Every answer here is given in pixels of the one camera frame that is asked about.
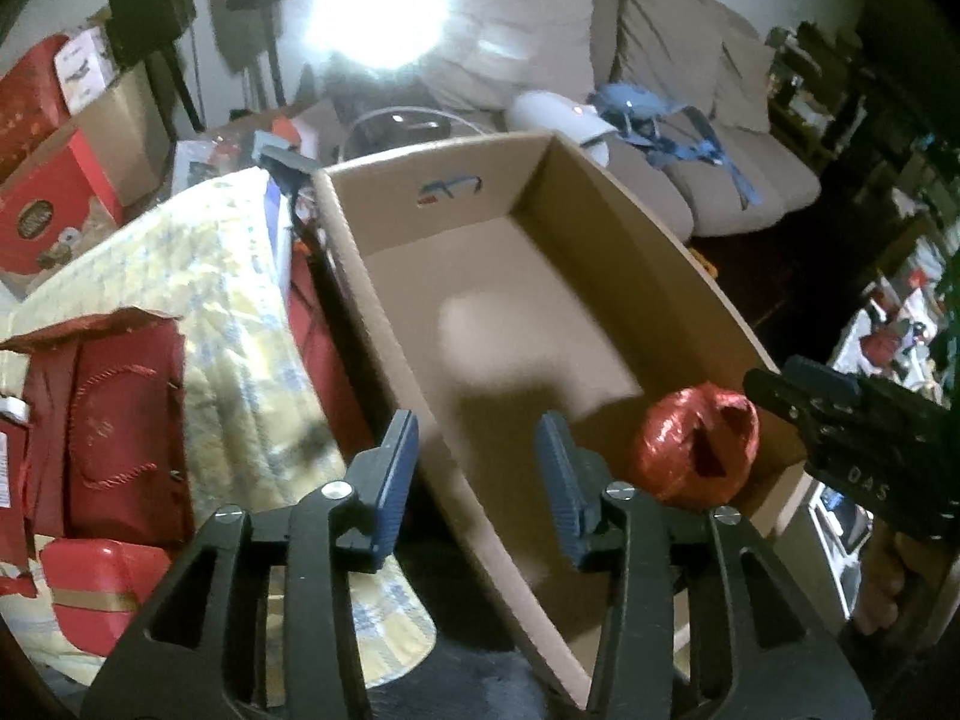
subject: brown oval logo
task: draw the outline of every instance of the brown oval logo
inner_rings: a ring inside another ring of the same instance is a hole
[[[16,232],[21,238],[32,241],[43,234],[53,218],[54,206],[50,201],[34,200],[25,205],[16,218]]]

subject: red rope handle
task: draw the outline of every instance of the red rope handle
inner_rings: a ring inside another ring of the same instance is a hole
[[[105,381],[109,380],[113,376],[119,375],[120,373],[133,373],[137,376],[143,376],[145,379],[150,379],[157,375],[157,372],[149,367],[144,367],[144,365],[117,365],[116,367],[107,368],[106,370],[101,371],[95,376],[91,376],[88,380],[83,382],[82,385],[78,386],[77,391],[73,396],[73,401],[70,404],[70,442],[71,445],[74,440],[74,436],[77,432],[77,409],[80,403],[80,399],[85,397],[89,392],[103,384]],[[142,466],[138,466],[135,469],[125,471],[123,473],[114,474],[109,479],[102,479],[94,482],[86,478],[83,474],[83,464],[80,464],[80,480],[83,482],[83,486],[88,490],[112,490],[113,488],[120,487],[120,485],[128,485],[138,476],[143,474],[150,473],[157,470],[156,463],[145,463]]]

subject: plastic bag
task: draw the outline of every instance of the plastic bag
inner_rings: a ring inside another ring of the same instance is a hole
[[[648,410],[628,481],[669,506],[698,512],[722,506],[746,484],[759,446],[754,404],[707,382]]]

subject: bright light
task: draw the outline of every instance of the bright light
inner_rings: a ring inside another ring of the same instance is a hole
[[[318,47],[392,70],[437,44],[446,15],[446,0],[315,0],[310,35]]]

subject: yellow cloth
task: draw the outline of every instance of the yellow cloth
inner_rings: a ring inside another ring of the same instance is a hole
[[[0,328],[6,338],[122,306],[180,317],[184,441],[198,524],[226,503],[253,512],[293,504],[344,474],[275,285],[263,206],[268,180],[254,168],[173,197],[53,276],[8,315],[6,333]],[[27,362],[0,352],[2,394],[21,394]],[[31,659],[92,682],[102,659],[67,642],[40,566],[32,568],[40,597],[0,598],[0,613]],[[0,570],[16,574],[1,563]],[[368,686],[426,657],[436,630],[394,559],[376,575],[352,576],[350,589]]]

